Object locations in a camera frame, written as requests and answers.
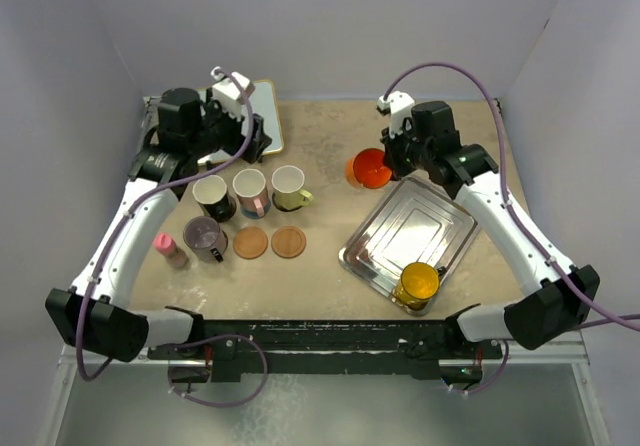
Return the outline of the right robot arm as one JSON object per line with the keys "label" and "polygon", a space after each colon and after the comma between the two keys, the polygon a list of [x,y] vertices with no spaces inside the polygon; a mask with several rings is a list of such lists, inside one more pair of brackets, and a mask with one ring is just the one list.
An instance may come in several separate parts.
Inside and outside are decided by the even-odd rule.
{"label": "right robot arm", "polygon": [[446,349],[467,357],[480,341],[511,339],[535,350],[582,325],[589,307],[579,297],[594,298],[599,275],[590,265],[575,266],[552,245],[502,188],[502,171],[482,146],[462,144],[451,107],[443,101],[417,103],[395,92],[379,99],[377,110],[390,118],[381,142],[393,178],[426,171],[488,235],[523,294],[513,303],[471,306],[455,314],[457,325],[444,335]]}

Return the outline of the light wooden coaster top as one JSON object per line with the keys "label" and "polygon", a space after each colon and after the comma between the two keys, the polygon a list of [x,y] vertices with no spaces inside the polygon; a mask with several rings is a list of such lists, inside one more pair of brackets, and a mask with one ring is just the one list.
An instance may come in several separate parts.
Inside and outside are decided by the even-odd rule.
{"label": "light wooden coaster top", "polygon": [[245,227],[233,240],[233,250],[241,258],[252,260],[262,256],[268,248],[267,234],[259,227]]}

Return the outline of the dark mug white interior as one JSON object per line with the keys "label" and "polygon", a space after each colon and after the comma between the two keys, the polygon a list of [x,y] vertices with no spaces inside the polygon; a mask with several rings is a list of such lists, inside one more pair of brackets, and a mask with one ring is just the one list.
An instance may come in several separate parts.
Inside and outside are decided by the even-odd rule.
{"label": "dark mug white interior", "polygon": [[236,202],[226,181],[218,175],[195,181],[192,194],[202,211],[219,223],[229,221],[236,213]]}

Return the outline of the pale yellow mug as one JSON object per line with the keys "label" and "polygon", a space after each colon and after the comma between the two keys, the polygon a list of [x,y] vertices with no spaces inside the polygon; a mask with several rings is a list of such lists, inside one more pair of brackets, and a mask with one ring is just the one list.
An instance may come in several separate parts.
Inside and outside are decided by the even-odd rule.
{"label": "pale yellow mug", "polygon": [[296,166],[284,165],[277,168],[272,173],[271,183],[278,203],[285,208],[302,204],[304,207],[308,206],[314,197],[305,189],[305,180],[304,172]]}

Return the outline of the pink mug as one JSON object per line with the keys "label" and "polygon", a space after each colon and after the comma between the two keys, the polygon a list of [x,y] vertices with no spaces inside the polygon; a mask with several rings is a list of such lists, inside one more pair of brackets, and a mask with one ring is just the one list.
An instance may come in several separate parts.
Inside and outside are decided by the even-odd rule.
{"label": "pink mug", "polygon": [[240,208],[244,207],[260,216],[264,214],[264,207],[270,201],[270,197],[266,178],[261,171],[257,169],[239,171],[232,180],[232,187]]}

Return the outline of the light wooden coaster bottom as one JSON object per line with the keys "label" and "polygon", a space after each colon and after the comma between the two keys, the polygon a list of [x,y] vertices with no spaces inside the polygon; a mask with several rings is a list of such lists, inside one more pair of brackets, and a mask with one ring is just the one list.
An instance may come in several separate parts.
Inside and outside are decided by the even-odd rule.
{"label": "light wooden coaster bottom", "polygon": [[281,258],[292,259],[301,255],[306,248],[304,232],[295,226],[284,226],[276,230],[271,238],[272,250]]}

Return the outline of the yellow glass cup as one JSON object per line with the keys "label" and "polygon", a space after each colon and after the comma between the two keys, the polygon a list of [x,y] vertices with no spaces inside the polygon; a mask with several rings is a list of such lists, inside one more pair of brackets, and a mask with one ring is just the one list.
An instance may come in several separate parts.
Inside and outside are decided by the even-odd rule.
{"label": "yellow glass cup", "polygon": [[392,291],[392,297],[405,307],[418,311],[438,293],[441,284],[441,274],[433,266],[413,262],[401,272]]}

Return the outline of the purple mug black rim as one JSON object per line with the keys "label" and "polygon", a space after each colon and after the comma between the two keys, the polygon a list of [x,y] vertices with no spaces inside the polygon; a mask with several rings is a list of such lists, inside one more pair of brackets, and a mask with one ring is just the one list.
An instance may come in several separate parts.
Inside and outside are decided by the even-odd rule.
{"label": "purple mug black rim", "polygon": [[183,230],[183,240],[196,257],[204,262],[223,262],[228,237],[220,224],[208,216],[191,219]]}

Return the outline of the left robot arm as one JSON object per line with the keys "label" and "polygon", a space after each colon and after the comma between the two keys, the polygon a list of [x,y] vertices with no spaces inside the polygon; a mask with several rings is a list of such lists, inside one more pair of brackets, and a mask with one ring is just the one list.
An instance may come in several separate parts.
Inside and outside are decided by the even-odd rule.
{"label": "left robot arm", "polygon": [[256,162],[270,145],[250,102],[254,86],[226,78],[204,92],[174,88],[156,98],[158,122],[146,132],[123,197],[98,249],[66,289],[54,288],[45,309],[74,347],[81,375],[85,353],[129,362],[145,348],[171,345],[184,358],[202,353],[200,315],[175,307],[130,310],[134,282],[160,226],[187,186],[201,178],[201,158],[224,151],[232,164]]}

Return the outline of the light wooden coaster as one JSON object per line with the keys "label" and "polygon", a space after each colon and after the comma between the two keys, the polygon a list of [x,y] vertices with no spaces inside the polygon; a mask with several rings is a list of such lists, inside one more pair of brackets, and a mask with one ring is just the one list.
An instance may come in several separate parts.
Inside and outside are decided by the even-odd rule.
{"label": "light wooden coaster", "polygon": [[295,226],[284,226],[276,230],[271,238],[272,250],[281,258],[292,259],[301,255],[306,248],[304,232]]}
{"label": "light wooden coaster", "polygon": [[241,258],[252,260],[262,256],[268,248],[267,234],[259,227],[245,227],[233,240],[233,250]]}

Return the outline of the orange glass cup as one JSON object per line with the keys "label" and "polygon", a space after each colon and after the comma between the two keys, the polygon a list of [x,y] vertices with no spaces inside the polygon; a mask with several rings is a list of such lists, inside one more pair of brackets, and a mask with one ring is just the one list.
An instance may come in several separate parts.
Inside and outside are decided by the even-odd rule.
{"label": "orange glass cup", "polygon": [[345,165],[345,178],[354,188],[380,189],[391,181],[392,171],[385,164],[385,152],[367,148],[350,158]]}

